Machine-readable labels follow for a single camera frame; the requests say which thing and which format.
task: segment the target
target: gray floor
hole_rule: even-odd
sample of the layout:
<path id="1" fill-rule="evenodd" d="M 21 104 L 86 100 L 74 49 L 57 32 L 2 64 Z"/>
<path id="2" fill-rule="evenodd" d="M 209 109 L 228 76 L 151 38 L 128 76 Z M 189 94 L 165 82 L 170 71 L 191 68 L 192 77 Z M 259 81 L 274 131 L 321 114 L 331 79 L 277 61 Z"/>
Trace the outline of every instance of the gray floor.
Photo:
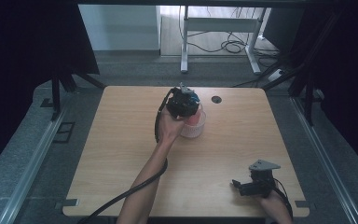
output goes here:
<path id="1" fill-rule="evenodd" d="M 99 54 L 100 76 L 106 85 L 175 86 L 184 81 L 188 86 L 231 87 L 253 80 L 250 65 L 243 58 L 190 58 L 189 73 L 180 73 L 179 58 L 153 55 Z M 62 92 L 68 99 L 64 122 L 75 128 L 67 144 L 52 144 L 22 204 L 15 223 L 77 223 L 78 218 L 62 214 L 61 205 L 70 187 L 81 151 L 87 139 L 102 91 L 75 76 L 78 89 Z M 267 83 L 264 79 L 260 85 Z M 332 185 L 318 159 L 309 136 L 287 95 L 287 83 L 267 92 L 268 100 L 282 133 L 298 179 L 310 206 L 308 217 L 296 223 L 350 223 Z M 40 107 L 50 98 L 49 83 L 34 91 L 34 103 L 0 157 L 0 216 L 13 189 L 28 164 L 34 149 L 48 126 L 52 109 Z M 339 176 L 358 208 L 358 158 L 346 141 L 324 116 L 318 103 L 313 107 L 315 130 L 336 167 Z M 95 223 L 113 223 L 101 217 Z"/>

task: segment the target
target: metal frame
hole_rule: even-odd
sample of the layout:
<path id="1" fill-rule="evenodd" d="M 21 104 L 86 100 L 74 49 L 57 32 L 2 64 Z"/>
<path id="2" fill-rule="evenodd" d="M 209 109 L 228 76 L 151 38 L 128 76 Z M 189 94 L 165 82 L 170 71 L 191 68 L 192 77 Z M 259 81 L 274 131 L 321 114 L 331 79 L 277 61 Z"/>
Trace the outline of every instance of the metal frame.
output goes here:
<path id="1" fill-rule="evenodd" d="M 188 31 L 214 31 L 214 32 L 238 32 L 253 33 L 249 46 L 245 47 L 246 54 L 251 63 L 255 75 L 261 73 L 257 60 L 254 56 L 255 41 L 257 40 L 263 23 L 266 8 L 257 19 L 226 19 L 226 18 L 189 18 L 188 6 L 185 6 L 184 27 L 183 27 L 183 44 L 182 44 L 182 60 L 180 70 L 182 73 L 187 72 L 188 64 L 188 47 L 187 32 Z"/>

